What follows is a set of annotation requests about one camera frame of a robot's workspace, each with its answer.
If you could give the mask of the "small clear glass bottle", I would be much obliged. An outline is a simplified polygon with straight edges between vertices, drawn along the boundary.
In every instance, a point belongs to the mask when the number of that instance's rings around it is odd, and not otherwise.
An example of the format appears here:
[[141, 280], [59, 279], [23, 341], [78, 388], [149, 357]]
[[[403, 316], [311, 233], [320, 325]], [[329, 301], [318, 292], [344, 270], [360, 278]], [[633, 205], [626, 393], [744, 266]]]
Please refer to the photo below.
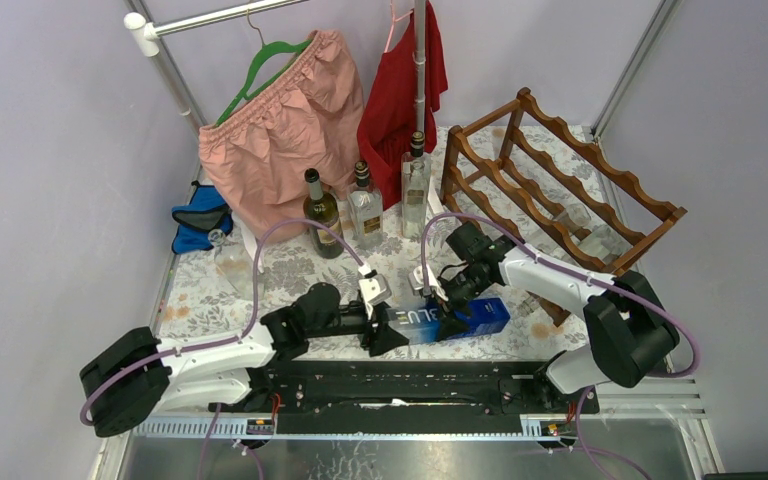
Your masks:
[[591, 216], [584, 204], [571, 203], [555, 214], [553, 221], [561, 224], [571, 235], [576, 235], [579, 231], [588, 228]]

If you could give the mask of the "small clear bottle bluish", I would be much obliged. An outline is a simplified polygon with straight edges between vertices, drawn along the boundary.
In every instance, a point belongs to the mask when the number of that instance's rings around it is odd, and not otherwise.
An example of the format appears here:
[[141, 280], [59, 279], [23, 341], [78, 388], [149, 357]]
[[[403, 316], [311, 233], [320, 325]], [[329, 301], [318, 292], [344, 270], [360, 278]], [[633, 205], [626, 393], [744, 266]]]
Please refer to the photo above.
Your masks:
[[529, 295], [520, 301], [515, 307], [515, 313], [517, 318], [527, 318], [535, 312], [541, 310], [539, 298], [534, 295]]

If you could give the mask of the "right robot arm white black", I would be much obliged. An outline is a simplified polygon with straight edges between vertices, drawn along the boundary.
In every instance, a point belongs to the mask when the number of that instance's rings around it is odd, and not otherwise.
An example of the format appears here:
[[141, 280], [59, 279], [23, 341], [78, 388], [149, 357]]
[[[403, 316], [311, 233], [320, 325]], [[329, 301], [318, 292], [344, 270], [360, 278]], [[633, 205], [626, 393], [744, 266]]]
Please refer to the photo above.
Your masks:
[[591, 385], [635, 387], [680, 342], [648, 280], [628, 271], [616, 277], [593, 272], [518, 245], [501, 235], [491, 239], [465, 223], [446, 239], [464, 263], [442, 282], [449, 310], [466, 312], [471, 300], [492, 285], [516, 287], [560, 306], [582, 319], [588, 341], [562, 352], [537, 373], [535, 402], [557, 412]]

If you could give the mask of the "blue glass bottle silver cap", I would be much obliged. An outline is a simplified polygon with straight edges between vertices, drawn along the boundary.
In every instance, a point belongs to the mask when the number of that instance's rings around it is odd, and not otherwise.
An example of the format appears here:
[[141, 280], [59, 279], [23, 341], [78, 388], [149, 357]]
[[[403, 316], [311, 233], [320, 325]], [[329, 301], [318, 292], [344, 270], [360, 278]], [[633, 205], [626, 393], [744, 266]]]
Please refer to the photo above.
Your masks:
[[498, 297], [470, 300], [463, 311], [446, 311], [433, 300], [412, 310], [387, 308], [389, 325], [410, 344], [431, 344], [450, 339], [501, 332], [511, 319]]

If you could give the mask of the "clear glass wine bottle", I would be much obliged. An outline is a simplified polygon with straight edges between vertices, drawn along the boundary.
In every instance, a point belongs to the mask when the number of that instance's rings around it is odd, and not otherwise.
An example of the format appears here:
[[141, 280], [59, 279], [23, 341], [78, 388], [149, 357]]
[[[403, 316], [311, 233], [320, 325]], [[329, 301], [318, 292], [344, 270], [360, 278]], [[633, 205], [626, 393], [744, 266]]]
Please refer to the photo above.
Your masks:
[[595, 228], [578, 245], [585, 254], [610, 264], [627, 250], [626, 241], [608, 225]]

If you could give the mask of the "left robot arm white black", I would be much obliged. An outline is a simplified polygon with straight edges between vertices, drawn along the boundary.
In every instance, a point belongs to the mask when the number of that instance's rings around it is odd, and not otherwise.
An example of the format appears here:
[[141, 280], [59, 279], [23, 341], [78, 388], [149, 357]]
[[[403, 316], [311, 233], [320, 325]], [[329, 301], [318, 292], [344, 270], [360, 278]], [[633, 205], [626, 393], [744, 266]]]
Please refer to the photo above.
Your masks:
[[372, 278], [347, 304], [334, 285], [316, 283], [241, 333], [162, 339], [134, 328], [80, 370], [80, 420], [107, 438], [160, 411], [216, 403], [259, 410], [271, 388], [262, 368], [305, 354], [313, 338], [357, 335], [372, 357], [408, 345], [389, 323], [388, 297], [388, 287]]

